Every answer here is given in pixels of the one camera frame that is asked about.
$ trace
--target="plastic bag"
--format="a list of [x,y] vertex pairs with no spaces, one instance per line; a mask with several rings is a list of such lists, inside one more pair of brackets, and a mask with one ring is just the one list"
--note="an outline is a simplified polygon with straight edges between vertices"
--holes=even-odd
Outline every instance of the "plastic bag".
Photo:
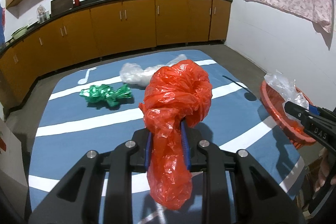
[[151,163],[147,172],[153,199],[171,210],[190,198],[191,173],[187,170],[181,144],[183,118],[194,127],[208,114],[212,85],[208,73],[191,60],[154,73],[139,108],[153,134]]
[[[286,102],[291,101],[299,106],[302,106],[306,109],[309,109],[309,102],[303,96],[301,92],[297,92],[295,87],[295,81],[289,81],[287,77],[285,77],[279,71],[276,71],[275,74],[268,73],[264,76],[266,83],[276,90],[281,97],[285,100],[283,106]],[[287,117],[292,120],[299,121],[295,117],[289,115],[285,112]]]
[[127,84],[137,84],[142,87],[146,87],[149,84],[153,74],[164,66],[173,66],[181,60],[186,60],[187,57],[184,54],[180,54],[177,58],[168,62],[166,65],[156,65],[154,67],[148,67],[145,70],[136,63],[125,63],[120,70],[120,78],[122,82]]

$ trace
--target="white stripe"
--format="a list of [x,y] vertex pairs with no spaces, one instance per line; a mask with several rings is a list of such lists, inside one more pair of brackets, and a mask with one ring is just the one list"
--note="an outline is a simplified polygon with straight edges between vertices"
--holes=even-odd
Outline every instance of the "white stripe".
[[99,81],[95,81],[95,82],[91,82],[91,83],[87,83],[85,85],[80,85],[80,86],[76,86],[67,90],[63,90],[63,91],[59,91],[59,92],[55,92],[52,95],[50,95],[49,100],[53,100],[59,97],[63,97],[72,93],[76,93],[76,92],[80,92],[83,89],[88,89],[91,85],[96,85],[96,86],[100,86],[102,84],[106,84],[106,85],[110,85],[110,84],[114,84],[114,83],[118,83],[121,82],[121,78],[120,76],[116,76],[116,77],[112,77],[110,79],[105,79],[105,80],[99,80]]
[[[246,88],[246,86],[243,83],[239,83],[239,82],[237,82],[237,83]],[[212,98],[211,99],[215,99],[217,97],[227,95],[229,93],[235,92],[235,91],[240,90],[240,89],[241,89],[241,87],[238,86],[236,83],[230,83],[230,84],[225,85],[225,86],[220,86],[218,88],[214,88],[214,89],[212,89]]]
[[[202,65],[216,64],[217,62],[215,60],[212,60],[212,59],[207,59],[207,60],[195,61],[195,63],[199,66],[202,66]],[[70,89],[55,92],[49,97],[49,100],[53,100],[53,99],[56,99],[56,98],[59,98],[59,97],[67,96],[67,95],[70,95],[72,93],[80,92],[83,89],[88,89],[91,85],[96,85],[96,86],[99,86],[101,84],[110,85],[110,84],[114,84],[114,83],[118,83],[118,82],[122,82],[120,76],[112,77],[110,79],[99,80],[99,81],[87,83],[85,85],[79,85],[79,86],[76,86],[76,87],[73,87],[73,88],[70,88]]]
[[305,168],[305,163],[303,162],[303,158],[299,158],[291,172],[287,177],[280,183],[280,187],[287,193],[290,188],[292,188],[295,181],[298,179],[301,174],[303,168]]
[[[230,83],[225,86],[214,88],[212,89],[213,94],[212,99],[225,96],[239,89],[241,89],[241,87],[235,83]],[[39,127],[36,132],[36,137],[88,130],[92,128],[109,126],[118,124],[120,122],[128,122],[142,118],[143,118],[142,111],[139,108],[132,108],[126,111],[114,112],[83,120],[64,122],[62,124]]]
[[[234,138],[233,140],[220,146],[222,150],[236,152],[239,149],[247,149],[254,142],[259,140],[262,136],[268,133],[276,125],[275,121],[271,116],[267,117],[264,121],[260,122],[258,125],[249,129],[240,136]],[[294,182],[297,180],[305,164],[300,157],[298,162],[295,164],[293,170],[288,174],[288,176],[280,183],[281,188],[288,192],[288,190],[293,186]],[[193,173],[193,176],[200,174],[200,172]],[[58,180],[47,179],[42,177],[37,177],[29,175],[29,186],[40,189],[45,192],[50,192],[50,190],[56,185]],[[102,196],[106,195],[107,179],[104,180]],[[148,191],[149,185],[147,181],[147,174],[137,174],[132,176],[132,193],[139,193]]]
[[212,59],[207,59],[207,60],[195,61],[195,63],[199,66],[203,66],[203,65],[216,64],[217,62]]
[[250,145],[254,144],[261,137],[266,135],[272,128],[276,126],[276,122],[272,116],[268,116],[265,120],[249,129],[242,135],[232,139],[231,141],[221,145],[221,150],[236,153],[239,149],[246,149]]

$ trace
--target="red container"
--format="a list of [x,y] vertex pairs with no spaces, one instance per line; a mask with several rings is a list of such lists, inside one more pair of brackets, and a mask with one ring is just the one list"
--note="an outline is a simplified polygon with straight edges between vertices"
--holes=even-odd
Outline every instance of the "red container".
[[[307,99],[309,104],[313,105],[313,103],[309,100],[309,98],[302,93],[303,96]],[[284,111],[282,104],[284,103],[284,99],[281,95],[273,90],[269,85],[267,85],[264,80],[260,86],[260,95],[261,101],[265,106],[268,113],[274,118],[279,127],[283,130],[286,136],[289,138],[291,143],[295,146],[296,149],[303,147],[304,145],[313,145],[316,143],[316,140],[303,132],[303,127],[298,125],[293,128],[293,120],[289,119]]]

